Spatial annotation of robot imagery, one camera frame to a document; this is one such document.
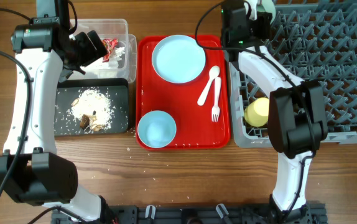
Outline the mint green bowl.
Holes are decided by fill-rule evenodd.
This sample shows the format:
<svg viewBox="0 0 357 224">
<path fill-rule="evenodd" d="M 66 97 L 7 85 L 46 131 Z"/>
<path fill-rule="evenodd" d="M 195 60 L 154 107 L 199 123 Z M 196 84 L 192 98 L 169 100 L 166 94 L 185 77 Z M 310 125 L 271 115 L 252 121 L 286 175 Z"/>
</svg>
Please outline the mint green bowl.
<svg viewBox="0 0 357 224">
<path fill-rule="evenodd" d="M 257 11 L 268 12 L 272 14 L 270 24 L 272 24 L 276 18 L 276 7 L 273 0 L 257 0 Z"/>
</svg>

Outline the red snack wrapper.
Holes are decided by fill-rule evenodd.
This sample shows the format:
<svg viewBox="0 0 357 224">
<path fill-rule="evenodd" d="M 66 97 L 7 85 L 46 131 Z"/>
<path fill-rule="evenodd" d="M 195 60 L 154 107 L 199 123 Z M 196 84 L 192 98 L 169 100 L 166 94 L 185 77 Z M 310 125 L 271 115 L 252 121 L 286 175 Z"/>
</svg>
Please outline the red snack wrapper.
<svg viewBox="0 0 357 224">
<path fill-rule="evenodd" d="M 107 54 L 103 57 L 103 62 L 108 62 L 109 58 L 114 50 L 114 48 L 117 46 L 119 43 L 118 39 L 103 39 L 102 40 L 103 45 L 105 46 L 107 50 Z"/>
</svg>

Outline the white napkin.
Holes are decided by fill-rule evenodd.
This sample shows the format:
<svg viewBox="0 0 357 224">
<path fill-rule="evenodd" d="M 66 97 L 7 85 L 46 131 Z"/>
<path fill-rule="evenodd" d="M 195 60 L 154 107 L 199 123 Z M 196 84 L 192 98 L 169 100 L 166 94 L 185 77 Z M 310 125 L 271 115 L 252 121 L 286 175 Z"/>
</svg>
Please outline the white napkin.
<svg viewBox="0 0 357 224">
<path fill-rule="evenodd" d="M 125 47 L 115 47 L 108 62 L 103 62 L 103 57 L 99 58 L 89 66 L 84 67 L 85 70 L 101 70 L 101 69 L 118 69 L 119 62 L 123 62 Z"/>
</svg>

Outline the rice and food scraps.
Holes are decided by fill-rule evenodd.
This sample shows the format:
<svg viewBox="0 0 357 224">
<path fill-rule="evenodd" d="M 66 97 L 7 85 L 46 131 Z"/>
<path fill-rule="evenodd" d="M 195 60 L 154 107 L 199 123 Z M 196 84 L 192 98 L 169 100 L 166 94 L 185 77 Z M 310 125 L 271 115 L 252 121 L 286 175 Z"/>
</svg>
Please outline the rice and food scraps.
<svg viewBox="0 0 357 224">
<path fill-rule="evenodd" d="M 71 103 L 70 114 L 81 121 L 83 115 L 89 118 L 88 127 L 92 131 L 111 128 L 114 110 L 111 109 L 111 100 L 100 90 L 87 89 Z"/>
</svg>

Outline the yellow plastic cup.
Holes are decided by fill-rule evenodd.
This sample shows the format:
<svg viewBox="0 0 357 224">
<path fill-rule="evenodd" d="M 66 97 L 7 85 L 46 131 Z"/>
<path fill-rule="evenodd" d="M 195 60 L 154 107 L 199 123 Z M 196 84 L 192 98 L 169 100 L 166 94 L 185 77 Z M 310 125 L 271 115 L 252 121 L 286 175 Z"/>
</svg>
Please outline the yellow plastic cup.
<svg viewBox="0 0 357 224">
<path fill-rule="evenodd" d="M 244 120 L 254 127 L 264 126 L 269 116 L 269 99 L 258 98 L 244 110 Z"/>
</svg>

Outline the light blue bowl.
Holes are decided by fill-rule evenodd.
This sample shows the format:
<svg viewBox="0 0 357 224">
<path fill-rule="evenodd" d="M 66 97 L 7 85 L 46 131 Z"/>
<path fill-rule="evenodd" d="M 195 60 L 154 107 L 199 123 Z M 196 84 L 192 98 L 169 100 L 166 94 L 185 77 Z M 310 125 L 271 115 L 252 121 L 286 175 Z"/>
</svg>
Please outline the light blue bowl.
<svg viewBox="0 0 357 224">
<path fill-rule="evenodd" d="M 174 140 L 176 133 L 175 120 L 170 114 L 161 110 L 146 113 L 137 125 L 140 142 L 153 149 L 168 146 Z"/>
</svg>

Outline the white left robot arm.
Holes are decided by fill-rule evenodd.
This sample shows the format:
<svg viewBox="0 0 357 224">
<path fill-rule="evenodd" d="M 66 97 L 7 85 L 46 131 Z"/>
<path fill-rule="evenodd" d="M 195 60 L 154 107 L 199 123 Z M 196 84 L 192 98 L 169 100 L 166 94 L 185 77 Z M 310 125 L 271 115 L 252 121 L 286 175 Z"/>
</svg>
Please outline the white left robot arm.
<svg viewBox="0 0 357 224">
<path fill-rule="evenodd" d="M 95 31 L 76 39 L 70 34 L 69 20 L 53 16 L 33 18 L 12 35 L 17 88 L 11 129 L 0 156 L 0 193 L 82 223 L 111 223 L 113 212 L 105 199 L 83 188 L 75 164 L 57 155 L 58 81 L 106 53 Z"/>
</svg>

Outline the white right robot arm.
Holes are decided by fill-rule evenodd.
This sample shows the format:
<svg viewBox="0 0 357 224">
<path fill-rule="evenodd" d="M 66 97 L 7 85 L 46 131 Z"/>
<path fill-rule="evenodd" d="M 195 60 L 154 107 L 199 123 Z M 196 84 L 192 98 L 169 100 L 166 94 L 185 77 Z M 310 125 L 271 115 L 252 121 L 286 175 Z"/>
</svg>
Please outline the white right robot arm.
<svg viewBox="0 0 357 224">
<path fill-rule="evenodd" d="M 226 59 L 249 76 L 269 100 L 269 140 L 278 153 L 271 207 L 276 218 L 298 215 L 306 205 L 308 170 L 327 137 L 323 90 L 281 65 L 263 44 L 269 38 L 273 10 L 259 10 L 259 1 L 223 1 L 221 45 Z"/>
</svg>

